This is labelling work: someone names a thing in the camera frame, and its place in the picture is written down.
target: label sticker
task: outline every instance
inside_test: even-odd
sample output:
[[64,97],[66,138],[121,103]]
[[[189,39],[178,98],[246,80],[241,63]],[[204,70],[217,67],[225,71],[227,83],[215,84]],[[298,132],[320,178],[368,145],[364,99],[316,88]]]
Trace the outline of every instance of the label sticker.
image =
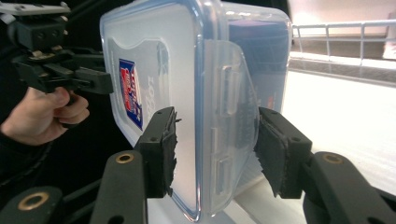
[[143,130],[142,101],[134,62],[120,59],[120,82],[126,114],[140,130]]

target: human hand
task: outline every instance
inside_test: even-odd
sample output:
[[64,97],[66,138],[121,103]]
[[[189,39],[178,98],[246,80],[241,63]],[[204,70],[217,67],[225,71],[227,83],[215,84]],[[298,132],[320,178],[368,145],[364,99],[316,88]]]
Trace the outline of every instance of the human hand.
[[[70,97],[74,103],[67,105]],[[1,132],[9,138],[30,146],[48,143],[67,131],[62,123],[77,124],[90,115],[88,102],[65,88],[44,93],[29,88],[1,125]]]

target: white wall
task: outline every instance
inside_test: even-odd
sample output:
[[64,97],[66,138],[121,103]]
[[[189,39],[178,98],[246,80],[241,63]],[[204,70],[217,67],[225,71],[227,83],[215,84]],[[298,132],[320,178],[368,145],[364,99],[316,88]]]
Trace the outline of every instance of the white wall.
[[[340,21],[386,20],[396,10],[395,0],[289,0],[294,24]],[[385,28],[370,28],[370,34],[384,34]],[[357,34],[358,29],[339,29],[334,34]]]

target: plastic container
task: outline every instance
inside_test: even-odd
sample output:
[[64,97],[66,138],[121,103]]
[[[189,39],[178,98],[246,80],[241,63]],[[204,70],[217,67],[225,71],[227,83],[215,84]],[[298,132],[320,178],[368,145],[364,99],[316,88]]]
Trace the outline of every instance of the plastic container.
[[101,36],[121,131],[134,146],[152,114],[174,106],[173,199],[191,221],[215,215],[256,143],[258,105],[281,108],[288,17],[217,0],[140,0],[105,14]]

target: blue and red label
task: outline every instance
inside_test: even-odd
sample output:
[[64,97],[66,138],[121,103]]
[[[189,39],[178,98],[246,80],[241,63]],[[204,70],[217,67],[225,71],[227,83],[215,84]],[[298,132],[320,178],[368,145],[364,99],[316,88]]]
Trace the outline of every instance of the blue and red label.
[[142,104],[134,62],[120,59],[120,83],[126,114],[128,115],[128,118],[130,118],[140,130],[142,130]]

